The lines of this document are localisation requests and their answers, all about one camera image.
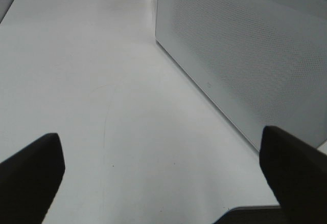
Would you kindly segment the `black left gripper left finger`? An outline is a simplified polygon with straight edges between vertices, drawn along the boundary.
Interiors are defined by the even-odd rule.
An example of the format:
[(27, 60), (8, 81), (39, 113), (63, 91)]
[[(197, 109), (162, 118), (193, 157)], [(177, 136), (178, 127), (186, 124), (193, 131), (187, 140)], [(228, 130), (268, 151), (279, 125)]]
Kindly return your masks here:
[(47, 133), (1, 162), (1, 223), (42, 223), (62, 182), (57, 133)]

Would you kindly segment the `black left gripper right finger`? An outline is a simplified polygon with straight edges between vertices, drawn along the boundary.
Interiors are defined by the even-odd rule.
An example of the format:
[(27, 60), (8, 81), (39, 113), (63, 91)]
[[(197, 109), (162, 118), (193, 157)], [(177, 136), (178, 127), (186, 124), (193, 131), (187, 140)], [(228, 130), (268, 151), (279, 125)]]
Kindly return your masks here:
[(326, 154), (266, 126), (260, 168), (289, 223), (326, 223)]

